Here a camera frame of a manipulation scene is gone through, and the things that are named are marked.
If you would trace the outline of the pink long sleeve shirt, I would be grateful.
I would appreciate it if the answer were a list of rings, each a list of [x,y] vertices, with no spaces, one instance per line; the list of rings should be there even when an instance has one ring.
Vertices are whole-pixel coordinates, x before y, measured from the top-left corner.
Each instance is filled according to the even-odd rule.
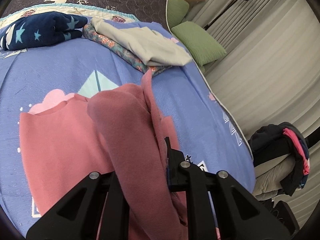
[[[91,172],[115,172],[130,206],[130,239],[187,239],[185,195],[167,185],[167,146],[178,139],[158,109],[152,74],[53,108],[20,115],[20,148],[29,189],[46,213]]]

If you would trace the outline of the dark clothes on chair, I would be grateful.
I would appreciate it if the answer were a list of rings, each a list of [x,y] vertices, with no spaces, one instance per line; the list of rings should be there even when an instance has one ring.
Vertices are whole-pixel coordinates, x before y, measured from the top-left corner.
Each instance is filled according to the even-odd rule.
[[[295,159],[293,170],[280,181],[278,195],[292,196],[302,190],[310,174],[310,153],[300,131],[289,122],[267,125],[258,129],[248,140],[254,168],[269,160],[288,154]]]

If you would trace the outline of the grey chair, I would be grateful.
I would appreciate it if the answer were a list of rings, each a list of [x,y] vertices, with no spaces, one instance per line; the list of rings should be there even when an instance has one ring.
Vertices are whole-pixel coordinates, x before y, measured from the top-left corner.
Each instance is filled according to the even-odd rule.
[[[255,167],[256,182],[253,196],[257,200],[268,200],[278,195],[278,191],[282,189],[280,181],[289,175],[295,163],[294,157],[286,154]]]

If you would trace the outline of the blue printed bed sheet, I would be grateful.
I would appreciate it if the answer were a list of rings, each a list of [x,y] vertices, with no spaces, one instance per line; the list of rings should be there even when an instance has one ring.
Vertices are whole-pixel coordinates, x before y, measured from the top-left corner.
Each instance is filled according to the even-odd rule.
[[[20,115],[40,103],[53,108],[75,94],[91,98],[143,75],[104,46],[77,38],[22,52],[1,52],[1,206],[26,235],[42,214],[31,195],[22,163]],[[172,67],[151,79],[164,116],[173,120],[178,148],[202,170],[229,172],[253,191],[255,174],[247,142],[215,98],[197,65]]]

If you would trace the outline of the green pillow front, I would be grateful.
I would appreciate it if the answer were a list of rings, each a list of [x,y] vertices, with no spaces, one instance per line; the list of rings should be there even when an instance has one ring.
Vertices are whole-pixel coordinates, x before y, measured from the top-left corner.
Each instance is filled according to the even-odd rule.
[[[199,67],[212,63],[227,54],[219,42],[194,22],[180,23],[172,27],[171,32],[185,45]]]

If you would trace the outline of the green pillow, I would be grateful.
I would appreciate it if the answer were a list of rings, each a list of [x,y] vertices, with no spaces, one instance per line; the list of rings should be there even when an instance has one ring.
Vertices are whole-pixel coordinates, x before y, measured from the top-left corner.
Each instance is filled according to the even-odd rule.
[[[199,67],[212,63],[227,54],[219,42],[194,22],[180,23],[172,27],[171,32],[185,45]]]
[[[185,0],[168,0],[167,21],[169,28],[179,25],[189,10],[189,3]]]

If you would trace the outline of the folded white grey garment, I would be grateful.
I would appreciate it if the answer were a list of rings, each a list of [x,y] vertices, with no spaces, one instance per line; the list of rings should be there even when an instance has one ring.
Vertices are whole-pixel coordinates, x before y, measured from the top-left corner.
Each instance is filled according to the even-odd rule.
[[[98,34],[131,51],[146,66],[184,66],[192,61],[184,48],[148,27],[118,29],[98,18],[91,23]]]

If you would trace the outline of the folded floral cloth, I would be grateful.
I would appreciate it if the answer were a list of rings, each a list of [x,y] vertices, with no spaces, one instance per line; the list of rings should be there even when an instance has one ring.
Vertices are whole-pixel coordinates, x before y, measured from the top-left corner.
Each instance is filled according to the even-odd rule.
[[[114,41],[113,39],[101,35],[95,31],[93,24],[88,23],[82,29],[82,34],[84,38],[89,39],[91,41],[97,42],[98,44],[106,47],[128,64],[130,64],[136,70],[146,73],[148,70],[151,70],[152,75],[156,76],[161,74],[162,72],[172,68],[172,66],[147,66],[145,65],[139,57],[137,57],[134,53],[124,48],[122,45]]]

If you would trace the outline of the grey curtain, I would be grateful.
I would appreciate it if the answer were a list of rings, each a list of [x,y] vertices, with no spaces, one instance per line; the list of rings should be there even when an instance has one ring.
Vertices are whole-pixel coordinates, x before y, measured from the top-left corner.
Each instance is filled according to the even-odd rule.
[[[206,0],[187,20],[204,27],[233,0]],[[306,0],[238,0],[209,29],[225,48],[206,79],[250,137],[287,121],[319,127],[319,21]]]

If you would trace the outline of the navy star fleece blanket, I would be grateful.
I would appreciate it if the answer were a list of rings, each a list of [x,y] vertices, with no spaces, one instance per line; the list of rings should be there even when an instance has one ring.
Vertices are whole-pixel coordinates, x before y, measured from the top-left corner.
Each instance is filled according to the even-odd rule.
[[[84,16],[56,11],[22,17],[1,32],[1,49],[46,47],[81,38],[81,28],[87,23]]]

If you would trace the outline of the white quilt strip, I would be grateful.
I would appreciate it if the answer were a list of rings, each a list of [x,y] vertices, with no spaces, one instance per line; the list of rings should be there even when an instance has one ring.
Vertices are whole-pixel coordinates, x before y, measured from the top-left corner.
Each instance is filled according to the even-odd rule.
[[[126,14],[115,10],[107,10],[95,6],[79,5],[72,3],[49,3],[33,5],[31,7],[24,8],[20,11],[16,11],[15,13],[1,18],[1,29],[7,27],[8,25],[12,24],[16,20],[24,16],[30,16],[50,11],[57,11],[62,12],[64,14],[72,14],[86,17],[96,17],[105,20],[112,20],[113,16],[119,16],[122,17],[126,23],[139,22],[139,19],[135,15]]]

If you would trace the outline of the green pillow back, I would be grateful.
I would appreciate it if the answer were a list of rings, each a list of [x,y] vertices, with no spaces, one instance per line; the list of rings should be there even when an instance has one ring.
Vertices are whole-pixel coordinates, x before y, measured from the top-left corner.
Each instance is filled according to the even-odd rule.
[[[179,25],[189,10],[189,3],[185,0],[168,0],[167,21],[169,28]]]

